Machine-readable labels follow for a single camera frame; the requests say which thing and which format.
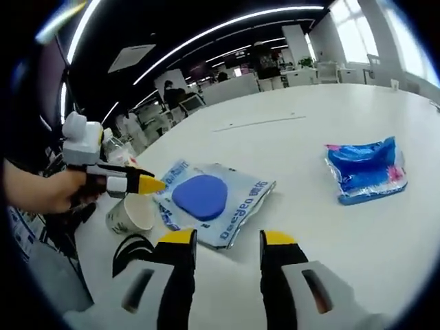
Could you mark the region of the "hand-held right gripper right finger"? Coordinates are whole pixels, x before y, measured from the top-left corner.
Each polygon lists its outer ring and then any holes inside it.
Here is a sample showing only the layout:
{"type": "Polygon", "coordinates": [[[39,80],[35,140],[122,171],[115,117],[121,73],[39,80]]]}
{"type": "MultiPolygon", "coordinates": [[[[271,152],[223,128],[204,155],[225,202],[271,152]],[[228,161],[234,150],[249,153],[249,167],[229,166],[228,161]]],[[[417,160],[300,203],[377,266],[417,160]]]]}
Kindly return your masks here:
{"type": "Polygon", "coordinates": [[[284,232],[260,231],[261,294],[268,329],[354,329],[351,287],[328,267],[309,261],[284,232]]]}

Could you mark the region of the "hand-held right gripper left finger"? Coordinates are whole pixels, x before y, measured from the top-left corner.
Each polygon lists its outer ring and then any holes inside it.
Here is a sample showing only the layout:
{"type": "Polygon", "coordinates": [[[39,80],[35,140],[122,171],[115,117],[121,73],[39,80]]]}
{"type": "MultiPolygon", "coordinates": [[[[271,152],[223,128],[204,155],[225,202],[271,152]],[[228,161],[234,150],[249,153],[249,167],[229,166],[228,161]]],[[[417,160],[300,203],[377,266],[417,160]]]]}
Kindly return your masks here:
{"type": "Polygon", "coordinates": [[[187,329],[195,292],[197,231],[168,232],[153,245],[125,238],[112,261],[105,292],[105,329],[187,329]]]}

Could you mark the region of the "person's left hand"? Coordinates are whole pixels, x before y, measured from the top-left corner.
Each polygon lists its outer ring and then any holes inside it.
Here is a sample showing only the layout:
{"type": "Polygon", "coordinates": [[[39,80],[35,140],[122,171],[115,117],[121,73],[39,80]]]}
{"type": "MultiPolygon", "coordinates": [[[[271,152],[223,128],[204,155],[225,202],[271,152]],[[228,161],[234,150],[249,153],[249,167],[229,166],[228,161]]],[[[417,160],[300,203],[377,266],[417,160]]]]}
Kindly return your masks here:
{"type": "Polygon", "coordinates": [[[40,214],[59,214],[79,204],[95,202],[104,192],[102,178],[95,186],[86,186],[86,173],[64,170],[50,177],[30,175],[16,206],[40,214]]]}

